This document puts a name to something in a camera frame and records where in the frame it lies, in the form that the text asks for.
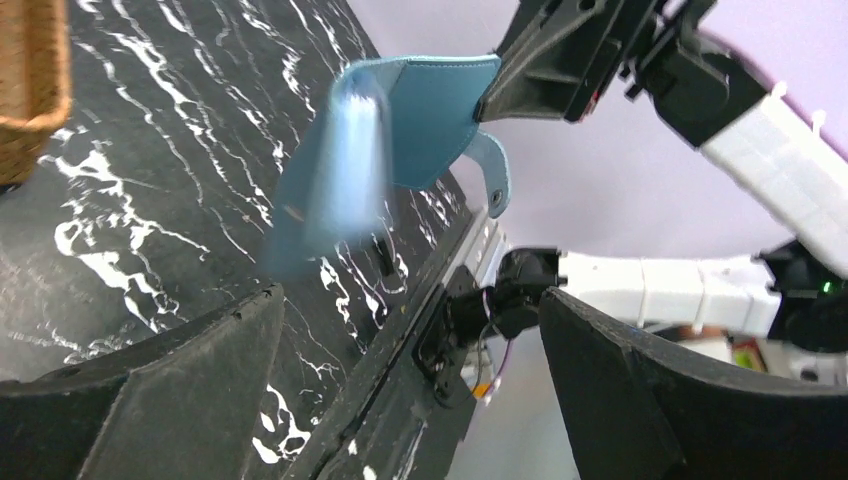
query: wire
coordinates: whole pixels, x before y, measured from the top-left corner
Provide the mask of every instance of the wire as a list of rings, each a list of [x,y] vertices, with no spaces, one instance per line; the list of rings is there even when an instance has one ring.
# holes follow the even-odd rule
[[[439,395],[439,384],[435,383],[433,384],[433,389],[435,393],[434,396],[436,397],[436,403],[448,410],[453,410],[461,406],[463,403],[467,402],[468,399],[474,396],[474,391],[477,390],[477,388],[479,388],[480,384],[483,382],[483,339],[486,338],[486,334],[489,333],[489,330],[492,329],[492,326],[492,322],[489,321],[489,323],[487,323],[486,326],[483,327],[483,331],[480,332],[480,337],[477,339],[477,380],[474,383],[474,387],[468,390],[468,394],[462,397],[462,400],[456,402],[455,404],[451,404],[445,401],[445,399],[441,398],[441,396]]]
[[[489,321],[492,327],[494,328],[495,333],[503,337],[504,334],[500,331],[497,325],[491,322],[492,310],[489,307],[489,294],[486,290],[483,290],[483,309],[486,311],[486,317],[489,318]],[[504,356],[501,359],[501,365],[500,367],[498,367],[498,373],[495,374],[495,378],[492,379],[492,383],[489,384],[488,388],[486,388],[486,391],[483,392],[483,398],[486,398],[487,395],[494,393],[494,391],[498,388],[498,383],[500,383],[503,373],[506,370],[506,364],[509,362],[510,352],[512,352],[512,339],[509,339],[506,342],[506,350],[504,351]]]
[[[483,327],[483,330],[480,332],[480,337],[477,338],[477,380],[474,382],[474,387],[472,387],[468,391],[468,395],[463,397],[462,400],[460,400],[456,404],[450,404],[446,402],[445,399],[439,396],[439,384],[433,384],[436,402],[442,407],[447,408],[449,410],[453,410],[462,405],[463,403],[467,402],[468,399],[474,396],[474,392],[477,391],[478,388],[480,388],[480,384],[483,383],[483,340],[485,340],[486,334],[489,333],[489,330],[493,330],[498,335],[503,336],[503,334],[501,334],[500,332],[500,329],[492,321],[492,309],[489,307],[489,294],[487,292],[487,289],[483,289],[483,311],[486,313],[486,326]],[[486,393],[489,392],[489,389],[491,389],[491,385],[489,385],[489,388],[486,389]]]

